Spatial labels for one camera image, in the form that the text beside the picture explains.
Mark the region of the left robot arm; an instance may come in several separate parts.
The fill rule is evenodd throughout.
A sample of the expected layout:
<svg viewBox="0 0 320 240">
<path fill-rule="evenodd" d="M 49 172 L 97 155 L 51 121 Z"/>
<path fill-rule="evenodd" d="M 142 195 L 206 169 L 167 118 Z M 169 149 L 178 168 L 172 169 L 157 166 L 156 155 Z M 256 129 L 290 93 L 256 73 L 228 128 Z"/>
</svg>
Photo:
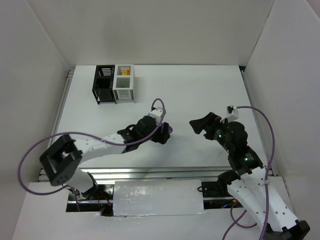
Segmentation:
<svg viewBox="0 0 320 240">
<path fill-rule="evenodd" d="M 158 123 L 151 116 L 144 116 L 136 124 L 106 138 L 75 140 L 69 134 L 59 137 L 39 158 L 52 186 L 68 185 L 84 198 L 93 199 L 104 188 L 98 185 L 89 172 L 79 165 L 107 155 L 120 155 L 135 151 L 141 144 L 152 141 L 164 145 L 173 129 L 167 122 Z"/>
</svg>

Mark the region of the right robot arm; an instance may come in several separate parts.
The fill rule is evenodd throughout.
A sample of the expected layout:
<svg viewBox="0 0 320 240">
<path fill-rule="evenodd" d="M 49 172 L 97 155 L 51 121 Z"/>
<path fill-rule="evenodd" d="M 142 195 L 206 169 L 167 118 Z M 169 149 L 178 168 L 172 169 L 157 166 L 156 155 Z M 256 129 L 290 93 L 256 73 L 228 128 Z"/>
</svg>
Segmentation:
<svg viewBox="0 0 320 240">
<path fill-rule="evenodd" d="M 233 196 L 261 229 L 263 240 L 302 240 L 310 231 L 285 204 L 277 190 L 265 178 L 267 169 L 248 145 L 245 126 L 231 118 L 210 112 L 189 122 L 199 135 L 217 141 L 228 153 L 231 170 L 220 174 L 220 189 Z"/>
</svg>

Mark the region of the orange rectangular lego brick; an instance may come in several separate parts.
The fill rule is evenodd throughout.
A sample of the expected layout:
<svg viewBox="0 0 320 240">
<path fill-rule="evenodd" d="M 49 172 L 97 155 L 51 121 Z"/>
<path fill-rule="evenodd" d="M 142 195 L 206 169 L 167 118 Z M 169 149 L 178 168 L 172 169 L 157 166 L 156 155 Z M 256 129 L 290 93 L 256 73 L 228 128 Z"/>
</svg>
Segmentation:
<svg viewBox="0 0 320 240">
<path fill-rule="evenodd" d="M 131 74 L 131 71 L 128 69 L 121 73 L 121 75 L 123 75 L 123 76 L 129 76 L 130 74 Z"/>
</svg>

